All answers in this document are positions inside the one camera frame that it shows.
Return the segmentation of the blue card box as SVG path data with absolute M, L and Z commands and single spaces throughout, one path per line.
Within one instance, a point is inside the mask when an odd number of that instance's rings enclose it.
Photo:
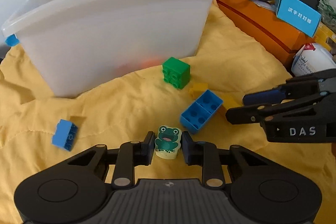
M 300 0 L 276 0 L 276 17 L 313 38 L 321 14 Z

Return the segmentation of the yellow brick on cloth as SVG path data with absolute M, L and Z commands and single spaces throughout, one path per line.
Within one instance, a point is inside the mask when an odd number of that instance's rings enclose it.
M 189 88 L 189 94 L 193 100 L 200 97 L 209 88 L 207 83 L 193 83 Z

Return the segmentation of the yellow cloth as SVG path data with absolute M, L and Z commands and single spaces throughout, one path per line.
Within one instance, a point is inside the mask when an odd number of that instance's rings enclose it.
M 239 101 L 289 78 L 285 67 L 254 38 L 212 5 L 197 54 L 186 59 L 191 82 L 206 83 L 219 96 Z M 142 140 L 159 126 L 179 127 L 191 104 L 188 88 L 163 81 L 161 67 L 133 72 L 74 99 L 56 98 L 21 46 L 1 62 L 1 223 L 20 223 L 13 200 L 25 178 L 103 143 L 117 148 Z M 79 131 L 71 152 L 51 143 L 61 119 Z M 270 143 L 258 124 L 233 126 L 221 115 L 195 136 L 220 148 L 242 145 L 313 180 L 323 201 L 316 223 L 335 223 L 335 157 L 331 144 Z

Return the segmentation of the small yellow building brick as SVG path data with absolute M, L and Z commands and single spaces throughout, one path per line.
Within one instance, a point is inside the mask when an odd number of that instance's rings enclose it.
M 220 98 L 223 100 L 223 103 L 220 106 L 220 108 L 218 110 L 218 113 L 223 118 L 226 117 L 226 112 L 227 112 L 228 109 L 242 106 L 241 103 L 236 101 L 231 95 L 229 95 L 227 93 L 220 95 Z

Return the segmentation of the small blue building brick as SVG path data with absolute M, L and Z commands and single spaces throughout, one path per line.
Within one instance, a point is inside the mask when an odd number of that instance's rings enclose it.
M 56 125 L 56 130 L 51 143 L 56 147 L 71 151 L 77 131 L 78 127 L 74 123 L 61 119 Z

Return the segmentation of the orange box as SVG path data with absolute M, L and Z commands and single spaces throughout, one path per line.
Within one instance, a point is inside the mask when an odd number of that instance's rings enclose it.
M 247 35 L 252 36 L 286 68 L 295 54 L 314 40 L 278 19 L 273 11 L 250 0 L 216 0 L 219 9 Z

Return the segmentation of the white paper cup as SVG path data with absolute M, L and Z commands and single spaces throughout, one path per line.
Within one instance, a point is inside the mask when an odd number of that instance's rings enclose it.
M 294 76 L 335 69 L 333 56 L 318 43 L 306 43 L 294 56 L 291 72 Z

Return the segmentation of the green frog eraser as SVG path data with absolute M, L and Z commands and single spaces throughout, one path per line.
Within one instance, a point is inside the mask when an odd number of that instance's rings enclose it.
M 176 127 L 162 125 L 155 139 L 155 154 L 161 159 L 174 160 L 181 148 L 182 131 Z

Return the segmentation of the translucent white plastic bin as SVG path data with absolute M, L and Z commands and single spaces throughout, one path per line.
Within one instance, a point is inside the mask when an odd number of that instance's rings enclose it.
M 195 54 L 213 0 L 28 0 L 2 25 L 58 97 Z

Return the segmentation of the green square building brick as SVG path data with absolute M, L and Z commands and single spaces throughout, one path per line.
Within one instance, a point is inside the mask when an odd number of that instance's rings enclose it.
M 163 80 L 176 89 L 183 89 L 190 81 L 189 64 L 170 57 L 162 64 Z

